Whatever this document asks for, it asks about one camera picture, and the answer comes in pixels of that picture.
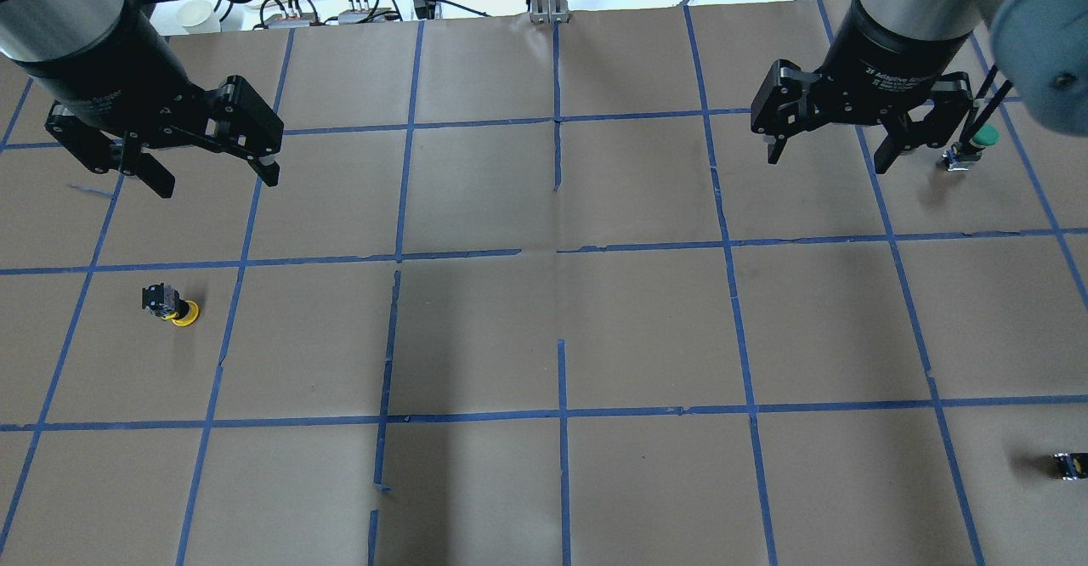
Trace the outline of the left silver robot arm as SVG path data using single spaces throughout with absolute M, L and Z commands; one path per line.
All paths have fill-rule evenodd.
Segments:
M 214 89 L 191 82 L 148 19 L 166 1 L 1 0 L 3 56 L 54 96 L 44 128 L 89 172 L 170 198 L 174 175 L 152 151 L 194 145 L 240 158 L 275 187 L 283 121 L 242 76 Z

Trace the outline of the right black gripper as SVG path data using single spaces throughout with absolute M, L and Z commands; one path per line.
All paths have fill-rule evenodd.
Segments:
M 920 139 L 948 139 L 969 110 L 969 76 L 948 69 L 966 40 L 903 36 L 851 5 L 820 67 L 778 59 L 751 101 L 751 131 L 766 135 L 767 163 L 777 167 L 789 137 L 828 123 L 882 125 L 877 175 Z

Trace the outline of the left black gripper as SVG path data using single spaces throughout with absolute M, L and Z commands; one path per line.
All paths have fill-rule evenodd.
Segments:
M 136 8 L 121 7 L 85 47 L 44 61 L 54 106 L 44 127 L 84 167 L 119 167 L 162 199 L 176 179 L 150 152 L 194 145 L 230 153 L 277 186 L 283 121 L 238 75 L 206 90 Z

